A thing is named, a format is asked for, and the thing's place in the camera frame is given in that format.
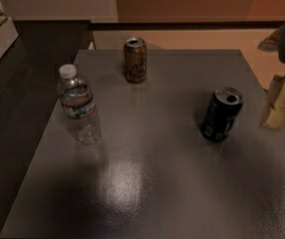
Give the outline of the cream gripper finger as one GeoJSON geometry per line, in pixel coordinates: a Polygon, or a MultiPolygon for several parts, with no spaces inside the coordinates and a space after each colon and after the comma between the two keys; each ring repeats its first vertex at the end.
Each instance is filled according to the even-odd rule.
{"type": "Polygon", "coordinates": [[[285,76],[275,75],[271,82],[263,124],[274,129],[285,126],[285,76]]]}

